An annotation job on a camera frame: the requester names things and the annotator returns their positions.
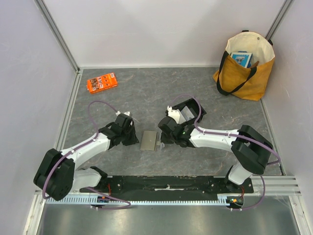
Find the beige leather card holder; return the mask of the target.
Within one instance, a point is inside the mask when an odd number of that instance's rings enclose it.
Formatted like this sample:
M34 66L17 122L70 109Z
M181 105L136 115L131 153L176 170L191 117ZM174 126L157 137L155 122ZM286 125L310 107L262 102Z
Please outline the beige leather card holder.
M156 131L144 131L140 150L155 151L157 146L158 133Z

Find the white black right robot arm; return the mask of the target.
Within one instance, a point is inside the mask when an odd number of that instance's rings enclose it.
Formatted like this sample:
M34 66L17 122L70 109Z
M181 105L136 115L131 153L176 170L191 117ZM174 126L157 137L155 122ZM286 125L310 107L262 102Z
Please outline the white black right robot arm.
M263 175L269 165L272 144L248 125L231 131L210 130L193 124L178 124L172 117L165 117L158 127L163 143L191 148L208 147L233 153L238 162L224 179L228 192L239 190L253 174Z

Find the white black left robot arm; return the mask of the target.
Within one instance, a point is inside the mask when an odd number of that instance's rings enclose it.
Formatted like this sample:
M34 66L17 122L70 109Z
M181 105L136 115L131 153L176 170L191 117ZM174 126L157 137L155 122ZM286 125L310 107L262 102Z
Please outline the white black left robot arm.
M96 166L81 169L81 165L119 144L129 146L138 142L131 113L117 113L114 122L99 129L85 141L61 151L54 148L48 150L33 182L42 189L44 199L53 198L56 201L62 200L72 191L86 187L103 192L108 186L107 174Z

